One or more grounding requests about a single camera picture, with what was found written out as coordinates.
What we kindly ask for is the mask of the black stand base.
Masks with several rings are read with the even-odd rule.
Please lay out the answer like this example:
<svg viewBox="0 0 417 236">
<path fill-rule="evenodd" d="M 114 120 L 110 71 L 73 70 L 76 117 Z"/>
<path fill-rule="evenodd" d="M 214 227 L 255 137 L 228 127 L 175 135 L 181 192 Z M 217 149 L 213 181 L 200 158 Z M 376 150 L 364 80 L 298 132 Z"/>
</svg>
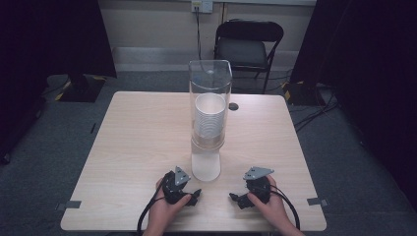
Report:
<svg viewBox="0 0 417 236">
<path fill-rule="evenodd" d="M 56 96 L 63 102 L 95 102 L 106 79 L 100 76 L 74 74 Z"/>
<path fill-rule="evenodd" d="M 296 106 L 325 106 L 326 103 L 316 87 L 309 87 L 304 82 L 284 83 L 282 85 L 284 98 Z"/>
</svg>

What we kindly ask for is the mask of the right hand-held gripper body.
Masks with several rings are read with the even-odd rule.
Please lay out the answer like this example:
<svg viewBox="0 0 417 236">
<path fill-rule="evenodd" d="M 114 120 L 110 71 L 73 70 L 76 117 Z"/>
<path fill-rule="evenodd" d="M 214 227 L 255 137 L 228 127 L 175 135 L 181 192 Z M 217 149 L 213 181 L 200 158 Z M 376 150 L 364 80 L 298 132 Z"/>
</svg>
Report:
<svg viewBox="0 0 417 236">
<path fill-rule="evenodd" d="M 246 181 L 246 187 L 253 193 L 262 203 L 267 203 L 270 196 L 270 184 L 268 175 L 274 170 L 252 166 L 243 176 Z"/>
</svg>

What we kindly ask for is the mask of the stack of white paper cups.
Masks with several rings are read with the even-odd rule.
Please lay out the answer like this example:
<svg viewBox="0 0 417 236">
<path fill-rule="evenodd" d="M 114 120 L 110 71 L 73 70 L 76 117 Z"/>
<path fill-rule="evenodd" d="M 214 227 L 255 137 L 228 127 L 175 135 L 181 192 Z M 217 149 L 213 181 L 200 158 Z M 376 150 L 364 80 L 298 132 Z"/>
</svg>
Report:
<svg viewBox="0 0 417 236">
<path fill-rule="evenodd" d="M 203 139 L 213 139 L 221 134 L 226 102 L 217 93 L 200 94 L 195 100 L 195 133 Z"/>
</svg>

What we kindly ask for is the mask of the clear tall cup dispenser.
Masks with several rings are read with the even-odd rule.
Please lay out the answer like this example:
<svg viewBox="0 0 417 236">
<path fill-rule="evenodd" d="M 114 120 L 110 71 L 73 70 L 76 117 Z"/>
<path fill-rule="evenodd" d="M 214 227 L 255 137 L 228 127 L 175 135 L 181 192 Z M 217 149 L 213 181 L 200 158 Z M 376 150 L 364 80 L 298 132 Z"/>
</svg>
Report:
<svg viewBox="0 0 417 236">
<path fill-rule="evenodd" d="M 226 60 L 189 63 L 193 175 L 205 182 L 220 175 L 232 73 Z"/>
</svg>

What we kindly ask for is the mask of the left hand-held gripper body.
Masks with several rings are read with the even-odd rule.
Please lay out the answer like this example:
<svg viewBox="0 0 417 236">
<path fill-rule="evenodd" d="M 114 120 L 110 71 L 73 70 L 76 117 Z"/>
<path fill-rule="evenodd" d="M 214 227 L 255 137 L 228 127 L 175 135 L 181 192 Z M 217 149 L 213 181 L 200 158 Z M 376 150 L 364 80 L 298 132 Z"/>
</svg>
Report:
<svg viewBox="0 0 417 236">
<path fill-rule="evenodd" d="M 185 196 L 183 189 L 190 179 L 191 177 L 179 166 L 165 174 L 162 191 L 169 204 L 174 205 Z"/>
</svg>

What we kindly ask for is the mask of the person's left hand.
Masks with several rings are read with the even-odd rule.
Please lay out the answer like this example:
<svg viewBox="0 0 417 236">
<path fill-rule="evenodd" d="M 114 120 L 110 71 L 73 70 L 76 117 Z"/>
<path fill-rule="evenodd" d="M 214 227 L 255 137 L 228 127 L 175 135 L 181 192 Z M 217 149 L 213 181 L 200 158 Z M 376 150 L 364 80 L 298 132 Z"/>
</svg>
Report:
<svg viewBox="0 0 417 236">
<path fill-rule="evenodd" d="M 154 197 L 155 203 L 150 207 L 147 228 L 166 230 L 170 223 L 175 219 L 176 214 L 191 199 L 191 195 L 187 194 L 175 205 L 169 204 L 162 190 L 159 190 Z"/>
</svg>

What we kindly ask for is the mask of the person's right hand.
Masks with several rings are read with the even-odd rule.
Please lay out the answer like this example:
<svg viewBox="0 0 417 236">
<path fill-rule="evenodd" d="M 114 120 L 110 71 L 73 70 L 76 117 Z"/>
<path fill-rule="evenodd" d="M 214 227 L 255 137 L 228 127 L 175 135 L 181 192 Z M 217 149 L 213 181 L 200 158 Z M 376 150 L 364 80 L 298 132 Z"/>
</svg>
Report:
<svg viewBox="0 0 417 236">
<path fill-rule="evenodd" d="M 269 202 L 267 204 L 264 204 L 252 193 L 248 194 L 248 199 L 261 212 L 267 222 L 280 234 L 289 235 L 292 231 L 296 230 L 296 227 L 287 216 L 281 197 L 270 194 Z"/>
</svg>

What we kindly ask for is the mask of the white wall socket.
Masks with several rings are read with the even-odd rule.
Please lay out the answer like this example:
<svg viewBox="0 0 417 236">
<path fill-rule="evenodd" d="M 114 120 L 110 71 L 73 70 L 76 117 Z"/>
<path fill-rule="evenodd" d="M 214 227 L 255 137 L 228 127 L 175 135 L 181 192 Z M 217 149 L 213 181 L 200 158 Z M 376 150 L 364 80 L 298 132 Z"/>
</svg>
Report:
<svg viewBox="0 0 417 236">
<path fill-rule="evenodd" d="M 211 14 L 213 2 L 211 0 L 192 0 L 191 11 L 194 13 Z"/>
</svg>

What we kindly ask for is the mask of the black folding chair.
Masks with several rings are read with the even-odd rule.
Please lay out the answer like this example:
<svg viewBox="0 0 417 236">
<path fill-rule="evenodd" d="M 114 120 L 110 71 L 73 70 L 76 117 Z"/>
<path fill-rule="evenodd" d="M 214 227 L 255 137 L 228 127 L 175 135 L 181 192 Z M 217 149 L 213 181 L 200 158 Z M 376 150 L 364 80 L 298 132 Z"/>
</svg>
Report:
<svg viewBox="0 0 417 236">
<path fill-rule="evenodd" d="M 269 21 L 233 19 L 217 27 L 213 58 L 227 60 L 233 71 L 265 74 L 266 92 L 271 65 L 284 36 L 281 25 Z"/>
</svg>

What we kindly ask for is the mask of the black curtain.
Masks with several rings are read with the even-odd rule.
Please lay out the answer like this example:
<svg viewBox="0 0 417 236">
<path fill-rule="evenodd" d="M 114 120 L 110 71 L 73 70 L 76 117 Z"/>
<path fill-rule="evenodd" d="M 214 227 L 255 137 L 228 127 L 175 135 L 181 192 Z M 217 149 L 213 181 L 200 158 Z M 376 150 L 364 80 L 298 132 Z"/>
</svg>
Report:
<svg viewBox="0 0 417 236">
<path fill-rule="evenodd" d="M 336 88 L 417 210 L 417 0 L 316 0 L 291 80 Z"/>
<path fill-rule="evenodd" d="M 98 0 L 0 0 L 0 163 L 34 121 L 52 75 L 114 78 Z"/>
</svg>

